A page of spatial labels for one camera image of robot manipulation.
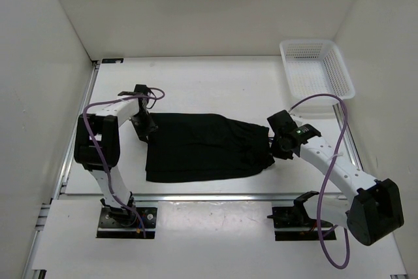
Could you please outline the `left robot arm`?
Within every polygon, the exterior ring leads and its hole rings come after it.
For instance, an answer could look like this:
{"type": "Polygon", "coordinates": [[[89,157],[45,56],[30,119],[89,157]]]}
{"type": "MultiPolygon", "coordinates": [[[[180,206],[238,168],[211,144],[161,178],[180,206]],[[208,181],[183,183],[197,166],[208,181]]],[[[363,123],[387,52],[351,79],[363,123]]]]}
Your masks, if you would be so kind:
{"type": "Polygon", "coordinates": [[[156,129],[148,113],[148,101],[156,97],[125,96],[112,101],[90,103],[78,118],[74,160],[97,181],[103,198],[101,204],[121,226],[144,229],[133,194],[118,169],[120,159],[119,128],[132,120],[146,137],[156,129]]]}

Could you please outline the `black shorts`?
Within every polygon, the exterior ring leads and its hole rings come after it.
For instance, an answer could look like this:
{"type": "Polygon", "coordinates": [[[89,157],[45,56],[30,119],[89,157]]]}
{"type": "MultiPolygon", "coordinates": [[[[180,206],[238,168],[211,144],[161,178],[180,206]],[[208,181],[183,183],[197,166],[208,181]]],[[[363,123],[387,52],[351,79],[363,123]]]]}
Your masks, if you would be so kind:
{"type": "Polygon", "coordinates": [[[269,130],[219,114],[153,113],[146,179],[155,183],[255,176],[274,164],[269,130]]]}

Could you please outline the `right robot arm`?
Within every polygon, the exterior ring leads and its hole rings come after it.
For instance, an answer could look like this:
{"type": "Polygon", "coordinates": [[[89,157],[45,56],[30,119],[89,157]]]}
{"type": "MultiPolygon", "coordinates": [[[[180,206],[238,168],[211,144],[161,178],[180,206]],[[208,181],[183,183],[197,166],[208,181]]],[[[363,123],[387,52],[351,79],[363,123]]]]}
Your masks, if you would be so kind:
{"type": "Polygon", "coordinates": [[[314,166],[341,191],[345,200],[306,192],[292,206],[275,208],[270,219],[280,227],[310,227],[317,218],[347,229],[361,244],[370,246],[404,225],[398,186],[390,179],[378,180],[358,169],[316,133],[302,129],[274,137],[270,150],[280,159],[298,156],[314,166]]]}

